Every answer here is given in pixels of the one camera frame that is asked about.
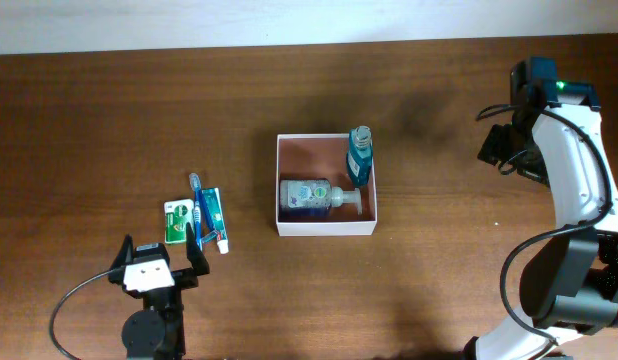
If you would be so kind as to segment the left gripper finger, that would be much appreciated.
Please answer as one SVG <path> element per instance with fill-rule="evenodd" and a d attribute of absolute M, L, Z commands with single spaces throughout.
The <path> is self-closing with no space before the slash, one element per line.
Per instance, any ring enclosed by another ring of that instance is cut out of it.
<path fill-rule="evenodd" d="M 210 273 L 209 263 L 196 242 L 196 234 L 191 224 L 186 227 L 186 255 L 196 276 Z"/>
<path fill-rule="evenodd" d="M 124 278 L 125 267 L 133 261 L 134 247 L 133 238 L 127 234 L 122 242 L 120 250 L 114 258 L 110 267 L 108 281 L 112 284 L 122 284 Z"/>

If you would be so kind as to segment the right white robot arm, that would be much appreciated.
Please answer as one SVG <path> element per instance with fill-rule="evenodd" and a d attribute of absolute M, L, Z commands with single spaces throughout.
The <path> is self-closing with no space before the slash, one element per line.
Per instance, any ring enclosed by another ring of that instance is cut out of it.
<path fill-rule="evenodd" d="M 618 327 L 618 190 L 606 158 L 600 106 L 589 84 L 513 80 L 509 112 L 479 159 L 549 187 L 556 227 L 517 245 L 499 275 L 507 312 L 472 338 L 465 359 L 543 359 L 560 345 Z"/>

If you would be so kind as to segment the dark blue Dettol foam bottle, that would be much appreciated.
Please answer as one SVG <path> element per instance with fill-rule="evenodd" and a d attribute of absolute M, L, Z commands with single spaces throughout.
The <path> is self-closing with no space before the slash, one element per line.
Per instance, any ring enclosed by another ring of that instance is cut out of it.
<path fill-rule="evenodd" d="M 281 218 L 327 217 L 343 205 L 363 214 L 361 191 L 343 190 L 326 178 L 283 179 L 278 183 L 278 214 Z"/>

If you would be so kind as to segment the green white Dettol soap bar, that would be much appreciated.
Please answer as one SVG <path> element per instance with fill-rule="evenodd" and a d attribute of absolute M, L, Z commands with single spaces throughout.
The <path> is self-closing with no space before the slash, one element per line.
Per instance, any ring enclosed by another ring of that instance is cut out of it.
<path fill-rule="evenodd" d="M 164 242 L 167 245 L 186 242 L 187 226 L 193 224 L 193 207 L 194 202 L 191 199 L 168 201 L 164 203 Z"/>

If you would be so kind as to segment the teal Listerine mouthwash bottle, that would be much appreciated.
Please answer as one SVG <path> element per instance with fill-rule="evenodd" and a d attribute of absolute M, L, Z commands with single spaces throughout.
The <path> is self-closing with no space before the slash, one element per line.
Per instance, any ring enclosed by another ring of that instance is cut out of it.
<path fill-rule="evenodd" d="M 372 134 L 367 126 L 358 126 L 349 131 L 346 156 L 347 172 L 355 187 L 368 184 L 373 163 Z"/>

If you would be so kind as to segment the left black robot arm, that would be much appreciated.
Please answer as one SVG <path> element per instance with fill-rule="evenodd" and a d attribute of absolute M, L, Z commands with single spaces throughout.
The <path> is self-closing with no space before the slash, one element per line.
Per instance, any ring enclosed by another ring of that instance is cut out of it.
<path fill-rule="evenodd" d="M 121 340 L 128 359 L 181 359 L 186 354 L 182 292 L 199 285 L 210 266 L 191 225 L 185 229 L 187 268 L 172 270 L 166 246 L 134 246 L 127 235 L 110 267 L 108 281 L 143 302 L 125 321 Z"/>

